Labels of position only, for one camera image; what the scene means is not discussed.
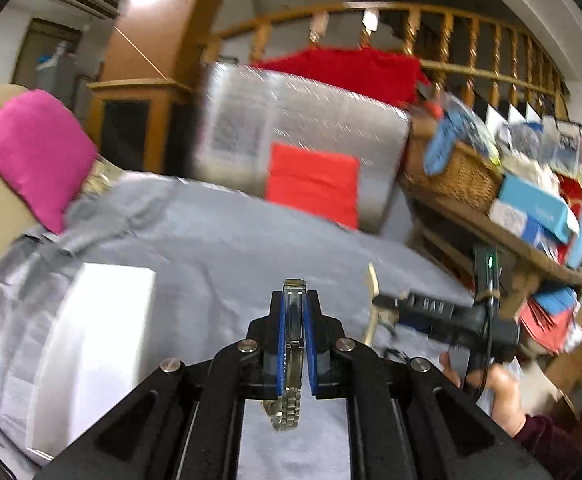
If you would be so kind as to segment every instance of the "magenta cushion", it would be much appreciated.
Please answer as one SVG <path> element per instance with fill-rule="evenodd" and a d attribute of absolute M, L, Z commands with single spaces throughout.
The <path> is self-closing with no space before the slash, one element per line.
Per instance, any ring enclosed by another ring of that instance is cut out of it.
<path fill-rule="evenodd" d="M 0 109 L 0 175 L 53 233 L 98 150 L 58 99 L 24 92 Z"/>

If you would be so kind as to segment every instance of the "handrail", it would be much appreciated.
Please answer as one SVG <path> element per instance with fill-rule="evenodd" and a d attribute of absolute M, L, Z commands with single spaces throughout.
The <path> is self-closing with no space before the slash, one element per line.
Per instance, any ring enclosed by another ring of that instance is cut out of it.
<path fill-rule="evenodd" d="M 462 93 L 462 99 L 470 107 L 474 104 L 474 79 L 485 78 L 492 81 L 488 102 L 495 108 L 500 104 L 500 85 L 511 85 L 507 96 L 509 102 L 517 105 L 518 89 L 524 89 L 524 98 L 542 112 L 548 97 L 554 103 L 555 115 L 558 118 L 567 118 L 564 104 L 564 78 L 546 50 L 537 39 L 525 27 L 502 22 L 495 18 L 482 16 L 466 10 L 450 9 L 448 7 L 426 4 L 412 4 L 406 2 L 336 2 L 327 4 L 315 4 L 296 7 L 295 9 L 271 12 L 254 17 L 225 30 L 217 32 L 207 38 L 204 62 L 217 60 L 220 55 L 222 43 L 228 38 L 254 31 L 251 45 L 250 62 L 258 62 L 264 56 L 266 44 L 273 25 L 282 22 L 291 22 L 303 18 L 312 18 L 311 29 L 308 34 L 308 43 L 317 46 L 320 39 L 326 33 L 329 14 L 339 14 L 363 10 L 377 15 L 380 10 L 398 10 L 408 12 L 405 20 L 404 47 L 405 54 L 414 55 L 418 32 L 421 27 L 422 14 L 439 14 L 442 16 L 442 29 L 438 44 L 438 59 L 427 59 L 420 56 L 422 67 L 434 72 L 434 87 L 436 92 L 442 91 L 446 83 L 446 75 L 456 73 L 467 77 L 466 86 Z M 469 62 L 467 65 L 449 63 L 450 44 L 455 20 L 468 20 L 469 23 Z M 487 23 L 491 26 L 494 49 L 492 70 L 476 68 L 478 56 L 480 24 Z M 509 36 L 511 45 L 511 74 L 501 73 L 501 43 L 504 32 Z M 366 46 L 370 42 L 373 31 L 362 25 L 360 34 L 360 46 Z M 526 70 L 522 79 L 518 64 L 517 51 L 520 44 L 524 45 L 526 54 Z"/>

